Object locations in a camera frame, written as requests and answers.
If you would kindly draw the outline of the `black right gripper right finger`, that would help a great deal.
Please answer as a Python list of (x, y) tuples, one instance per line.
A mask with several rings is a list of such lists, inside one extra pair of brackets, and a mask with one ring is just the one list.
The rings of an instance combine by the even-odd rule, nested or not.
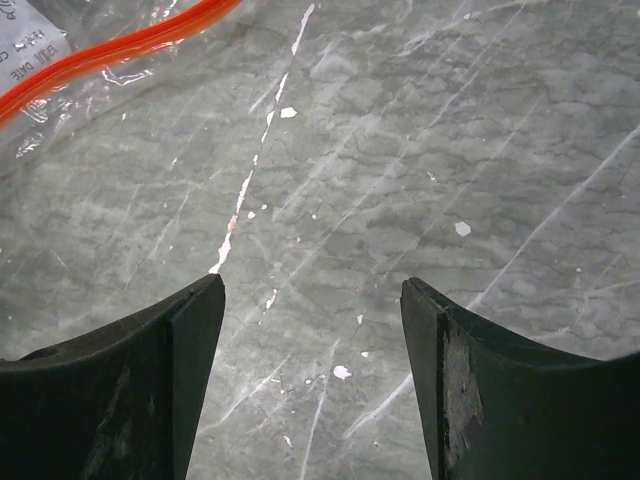
[(516, 334), (412, 277), (401, 317), (435, 479), (635, 479), (639, 357)]

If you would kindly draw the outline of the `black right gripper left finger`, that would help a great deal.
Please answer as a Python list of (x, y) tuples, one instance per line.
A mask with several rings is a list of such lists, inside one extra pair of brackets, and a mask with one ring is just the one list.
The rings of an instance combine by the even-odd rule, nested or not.
[(139, 312), (1, 364), (5, 479), (186, 476), (225, 309), (209, 274)]

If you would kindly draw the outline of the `zip bag with fake food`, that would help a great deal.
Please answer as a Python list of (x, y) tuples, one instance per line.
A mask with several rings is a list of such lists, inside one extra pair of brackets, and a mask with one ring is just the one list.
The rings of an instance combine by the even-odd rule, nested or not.
[(194, 69), (288, 1), (4, 1), (1, 173)]

